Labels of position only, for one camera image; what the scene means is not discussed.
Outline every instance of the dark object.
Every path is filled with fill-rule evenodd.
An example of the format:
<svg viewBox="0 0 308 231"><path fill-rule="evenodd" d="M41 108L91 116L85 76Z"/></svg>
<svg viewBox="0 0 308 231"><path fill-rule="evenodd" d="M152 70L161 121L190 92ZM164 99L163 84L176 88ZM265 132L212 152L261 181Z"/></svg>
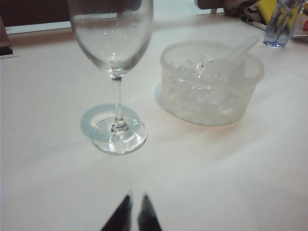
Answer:
<svg viewBox="0 0 308 231"><path fill-rule="evenodd" d="M223 10L225 16L230 17L242 17L246 16L249 19L252 19L255 22L264 23L261 15L257 9L257 2L259 0L225 0L223 3Z"/></svg>
<svg viewBox="0 0 308 231"><path fill-rule="evenodd" d="M143 198L141 212L138 216L138 225L139 231L162 231L148 195Z"/></svg>
<svg viewBox="0 0 308 231"><path fill-rule="evenodd" d="M129 231L131 225L132 202L126 195L101 231Z"/></svg>
<svg viewBox="0 0 308 231"><path fill-rule="evenodd" d="M194 3L201 10L222 8L224 0L195 0Z"/></svg>
<svg viewBox="0 0 308 231"><path fill-rule="evenodd" d="M124 11L136 11L140 8L141 0L100 0L94 1L93 4L87 3L84 0L68 0L71 9L74 5L81 6L80 9L75 9L75 12L81 14L89 13L120 13Z"/></svg>
<svg viewBox="0 0 308 231"><path fill-rule="evenodd" d="M267 28L268 28L267 25L264 25L264 24L262 24L262 23L256 22L255 20L253 20L253 19L251 19L251 18L247 18L246 16L243 16L243 17L242 17L242 21L243 21L243 22L246 22L246 23L248 23L248 24L251 24L251 25L253 25L253 26L255 26L255 27L257 27L257 28L259 28L259 29L261 29L261 30L264 30L264 31L266 31Z"/></svg>
<svg viewBox="0 0 308 231"><path fill-rule="evenodd" d="M13 51L10 47L0 47L0 55L13 54Z"/></svg>
<svg viewBox="0 0 308 231"><path fill-rule="evenodd" d="M120 4L125 8L131 7L134 11L139 9L141 0L101 0L100 4L106 5L106 13L114 12L112 7ZM0 0L0 16L5 26L65 22L69 21L68 2L67 0Z"/></svg>

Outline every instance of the glass stem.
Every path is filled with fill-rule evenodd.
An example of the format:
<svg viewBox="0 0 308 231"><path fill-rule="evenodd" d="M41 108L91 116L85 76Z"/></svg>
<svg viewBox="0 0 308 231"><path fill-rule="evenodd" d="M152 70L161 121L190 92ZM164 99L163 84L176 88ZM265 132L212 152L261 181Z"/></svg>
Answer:
<svg viewBox="0 0 308 231"><path fill-rule="evenodd" d="M115 90L115 121L111 126L113 132L123 132L128 130L127 124L123 120L122 102L121 102L121 79L122 75L113 75L112 81Z"/></svg>

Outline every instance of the empty wine glass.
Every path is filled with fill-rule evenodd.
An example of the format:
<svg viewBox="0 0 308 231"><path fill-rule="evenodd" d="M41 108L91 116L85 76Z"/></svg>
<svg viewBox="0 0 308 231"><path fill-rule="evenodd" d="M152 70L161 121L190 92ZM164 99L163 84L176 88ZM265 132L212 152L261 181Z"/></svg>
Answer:
<svg viewBox="0 0 308 231"><path fill-rule="evenodd" d="M123 117L121 79L143 56L151 39L153 0L68 0L70 21L85 55L114 84L115 117L95 126L92 140L111 154L130 153L147 137L144 124Z"/></svg>

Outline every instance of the glass base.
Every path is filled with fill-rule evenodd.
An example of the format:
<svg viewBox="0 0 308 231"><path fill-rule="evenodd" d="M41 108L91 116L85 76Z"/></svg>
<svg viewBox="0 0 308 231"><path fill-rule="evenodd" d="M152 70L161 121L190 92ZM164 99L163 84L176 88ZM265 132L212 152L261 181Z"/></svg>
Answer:
<svg viewBox="0 0 308 231"><path fill-rule="evenodd" d="M111 131L114 117L105 119L95 126L92 141L98 149L110 154L127 154L144 144L147 137L144 124L131 117L123 119L128 125L127 131Z"/></svg>
<svg viewBox="0 0 308 231"><path fill-rule="evenodd" d="M270 42L270 41L263 40L263 43L269 47L275 47L275 48L285 47L285 44L280 44L278 42Z"/></svg>

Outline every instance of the plastic container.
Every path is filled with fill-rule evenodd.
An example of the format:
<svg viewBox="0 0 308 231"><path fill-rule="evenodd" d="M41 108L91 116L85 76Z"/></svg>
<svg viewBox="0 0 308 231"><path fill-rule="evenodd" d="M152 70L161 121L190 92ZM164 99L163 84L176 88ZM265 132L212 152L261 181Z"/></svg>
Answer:
<svg viewBox="0 0 308 231"><path fill-rule="evenodd" d="M235 48L215 42L187 41L167 47L161 55L162 103L185 121L225 125L243 116L257 83L264 76L262 62L244 55L223 74L207 72Z"/></svg>

